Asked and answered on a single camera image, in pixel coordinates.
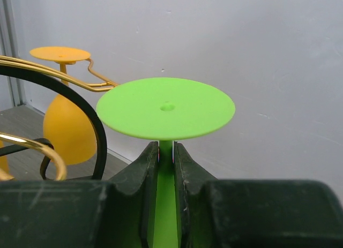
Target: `metal frame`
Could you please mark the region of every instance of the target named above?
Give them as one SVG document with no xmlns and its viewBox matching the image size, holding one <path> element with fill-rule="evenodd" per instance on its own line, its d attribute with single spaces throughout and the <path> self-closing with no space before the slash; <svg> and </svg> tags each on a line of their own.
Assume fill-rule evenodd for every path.
<svg viewBox="0 0 343 248">
<path fill-rule="evenodd" d="M 0 0 L 0 46 L 3 47 L 5 56 L 18 57 L 13 22 L 11 0 Z M 13 105 L 25 104 L 24 83 L 19 79 L 10 77 L 8 77 L 8 82 Z"/>
</svg>

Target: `white wall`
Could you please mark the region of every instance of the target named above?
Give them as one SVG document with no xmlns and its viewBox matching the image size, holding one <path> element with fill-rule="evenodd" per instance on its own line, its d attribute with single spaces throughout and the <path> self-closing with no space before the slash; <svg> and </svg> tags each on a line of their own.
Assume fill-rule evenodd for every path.
<svg viewBox="0 0 343 248">
<path fill-rule="evenodd" d="M 0 44 L 0 55 L 3 55 L 4 51 Z M 13 107 L 12 96 L 10 93 L 9 78 L 7 76 L 0 75 L 0 112 Z"/>
<path fill-rule="evenodd" d="M 228 93 L 232 122 L 183 142 L 217 177 L 318 179 L 343 198 L 343 0 L 12 1 L 22 58 L 78 47 L 118 82 L 173 76 Z M 86 63 L 69 73 L 93 80 Z M 100 97 L 76 89 L 92 105 Z M 53 98 L 26 92 L 42 111 Z M 107 133 L 131 160 L 147 144 Z"/>
</svg>

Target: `green stem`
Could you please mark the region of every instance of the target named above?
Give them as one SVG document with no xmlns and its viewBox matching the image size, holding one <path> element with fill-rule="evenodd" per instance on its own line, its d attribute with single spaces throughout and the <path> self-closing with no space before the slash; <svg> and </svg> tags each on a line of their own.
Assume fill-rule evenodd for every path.
<svg viewBox="0 0 343 248">
<path fill-rule="evenodd" d="M 159 148 L 153 248 L 177 248 L 173 141 L 160 141 Z"/>
</svg>

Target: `green object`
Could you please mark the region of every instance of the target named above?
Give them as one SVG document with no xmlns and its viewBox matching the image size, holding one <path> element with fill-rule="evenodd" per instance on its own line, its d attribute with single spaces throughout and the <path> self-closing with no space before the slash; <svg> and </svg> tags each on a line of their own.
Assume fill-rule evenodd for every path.
<svg viewBox="0 0 343 248">
<path fill-rule="evenodd" d="M 235 105 L 213 86 L 179 78 L 147 78 L 104 94 L 96 112 L 111 129 L 150 140 L 203 136 L 230 121 Z"/>
<path fill-rule="evenodd" d="M 213 86 L 179 78 L 147 78 L 119 85 L 100 98 L 96 112 L 128 136 L 160 140 L 154 248 L 177 248 L 173 140 L 203 136 L 235 113 L 228 95 Z"/>
</svg>

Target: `black metal frame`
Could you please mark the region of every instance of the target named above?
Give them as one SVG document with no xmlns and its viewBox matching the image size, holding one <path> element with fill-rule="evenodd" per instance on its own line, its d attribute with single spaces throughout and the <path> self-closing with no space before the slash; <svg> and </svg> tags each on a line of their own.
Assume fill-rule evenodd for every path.
<svg viewBox="0 0 343 248">
<path fill-rule="evenodd" d="M 4 65 L 0 65 L 0 75 L 26 80 L 26 81 L 38 84 L 40 86 L 46 87 L 64 96 L 68 100 L 70 100 L 72 103 L 78 106 L 86 114 L 86 116 L 89 118 L 89 120 L 91 121 L 93 125 L 96 142 L 97 142 L 96 162 L 95 162 L 93 175 L 90 176 L 90 179 L 101 179 L 103 172 L 105 170 L 105 165 L 106 165 L 107 141 L 106 141 L 106 134 L 105 134 L 103 125 L 100 119 L 98 118 L 93 107 L 73 89 L 71 89 L 70 87 L 66 86 L 65 84 L 61 83 L 60 81 L 48 75 L 45 75 L 45 74 L 42 74 L 33 70 L 29 70 L 29 69 L 20 69 L 17 67 L 4 66 Z"/>
</svg>

